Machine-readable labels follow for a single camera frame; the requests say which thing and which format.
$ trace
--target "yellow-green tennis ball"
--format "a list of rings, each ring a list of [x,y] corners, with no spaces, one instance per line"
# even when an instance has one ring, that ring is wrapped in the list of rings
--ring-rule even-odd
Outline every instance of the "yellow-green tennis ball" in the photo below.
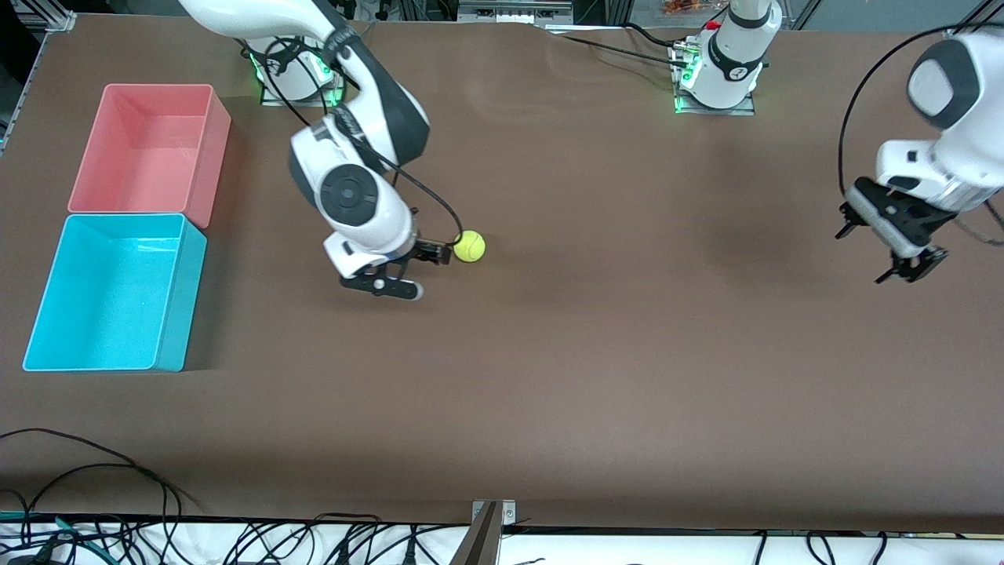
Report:
[[[485,254],[485,238],[477,231],[465,229],[460,241],[453,246],[453,254],[465,262],[474,262]]]

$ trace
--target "plastic bin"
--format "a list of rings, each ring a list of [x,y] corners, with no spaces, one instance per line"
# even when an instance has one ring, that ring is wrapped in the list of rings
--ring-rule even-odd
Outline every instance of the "plastic bin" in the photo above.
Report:
[[[26,371],[181,371],[206,236],[182,214],[63,225]]]
[[[229,131],[209,84],[108,84],[67,208],[180,212],[204,228]]]

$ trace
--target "brown table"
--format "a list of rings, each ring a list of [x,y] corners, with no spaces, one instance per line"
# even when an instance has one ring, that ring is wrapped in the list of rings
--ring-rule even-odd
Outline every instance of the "brown table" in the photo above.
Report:
[[[0,159],[0,429],[120,450],[194,514],[458,522],[498,497],[531,524],[999,531],[1000,252],[947,227],[931,276],[874,286],[877,240],[832,238],[839,120],[899,39],[781,33],[757,115],[727,118],[675,114],[657,63],[533,27],[376,25],[433,124],[409,170],[488,241],[476,264],[415,265],[412,304],[338,286],[286,170],[297,121],[258,105],[230,40],[82,16]],[[931,134],[904,95],[912,54],[862,97],[850,175]],[[233,116],[187,371],[23,373],[101,88],[157,81],[210,82]],[[26,490],[98,459],[45,438],[0,454]],[[41,509],[159,513],[160,495],[94,472]]]

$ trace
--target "blue bin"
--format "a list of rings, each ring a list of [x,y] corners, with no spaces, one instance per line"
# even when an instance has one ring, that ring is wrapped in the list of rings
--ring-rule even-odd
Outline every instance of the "blue bin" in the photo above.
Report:
[[[71,215],[25,371],[181,371],[206,236],[183,214]]]

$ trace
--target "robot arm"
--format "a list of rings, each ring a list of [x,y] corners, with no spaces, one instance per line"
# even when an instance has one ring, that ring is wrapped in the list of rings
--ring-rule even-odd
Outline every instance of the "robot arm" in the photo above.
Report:
[[[743,101],[763,68],[763,56],[781,28],[777,0],[732,0],[718,29],[694,39],[700,60],[681,86],[709,107],[725,109]]]
[[[334,233],[324,249],[344,287],[417,300],[422,287],[387,273],[410,259],[449,262],[446,245],[418,239],[412,211],[382,176],[419,156],[429,119],[415,97],[376,60],[326,0],[181,0],[211,31],[238,39],[275,35],[320,41],[320,56],[359,93],[293,135],[290,173]]]
[[[1004,186],[1004,37],[957,34],[931,46],[911,71],[914,108],[942,130],[937,140],[888,140],[876,179],[861,177],[844,193],[844,227],[870,226],[890,248],[882,282],[924,277],[948,256],[931,235]]]

